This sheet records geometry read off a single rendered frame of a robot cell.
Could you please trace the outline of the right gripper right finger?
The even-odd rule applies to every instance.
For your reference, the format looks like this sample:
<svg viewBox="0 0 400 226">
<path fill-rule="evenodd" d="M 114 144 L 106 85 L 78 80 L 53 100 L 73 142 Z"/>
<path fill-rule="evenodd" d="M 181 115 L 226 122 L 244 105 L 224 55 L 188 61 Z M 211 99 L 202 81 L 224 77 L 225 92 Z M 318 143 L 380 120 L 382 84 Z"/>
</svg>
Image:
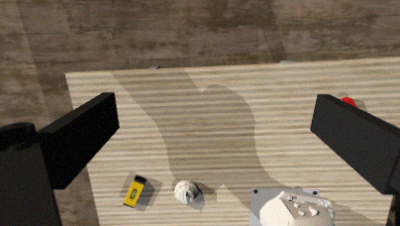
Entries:
<svg viewBox="0 0 400 226">
<path fill-rule="evenodd" d="M 396 195 L 400 226 L 400 128 L 330 94 L 317 94 L 310 130 L 382 195 Z"/>
</svg>

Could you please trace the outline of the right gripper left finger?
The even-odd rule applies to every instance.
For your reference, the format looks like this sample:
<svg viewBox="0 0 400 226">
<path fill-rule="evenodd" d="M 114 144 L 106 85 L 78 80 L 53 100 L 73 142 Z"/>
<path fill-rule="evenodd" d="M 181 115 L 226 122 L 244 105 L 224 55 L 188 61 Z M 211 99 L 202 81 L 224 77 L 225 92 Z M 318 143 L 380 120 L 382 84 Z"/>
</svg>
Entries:
<svg viewBox="0 0 400 226">
<path fill-rule="evenodd" d="M 120 128 L 103 92 L 36 132 L 0 127 L 0 226 L 62 226 L 54 189 L 66 189 Z"/>
</svg>

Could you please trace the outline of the yellow pocket level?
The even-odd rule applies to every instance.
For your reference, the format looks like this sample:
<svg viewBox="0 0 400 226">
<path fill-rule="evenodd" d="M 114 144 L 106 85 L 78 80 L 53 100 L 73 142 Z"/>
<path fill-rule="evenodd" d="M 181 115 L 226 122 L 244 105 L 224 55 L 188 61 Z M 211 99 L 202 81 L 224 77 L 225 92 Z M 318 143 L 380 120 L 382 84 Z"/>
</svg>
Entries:
<svg viewBox="0 0 400 226">
<path fill-rule="evenodd" d="M 128 191 L 128 194 L 123 202 L 124 205 L 127 205 L 132 208 L 135 207 L 136 202 L 144 188 L 146 181 L 147 180 L 143 177 L 140 177 L 138 175 L 135 176 L 132 185 Z"/>
</svg>

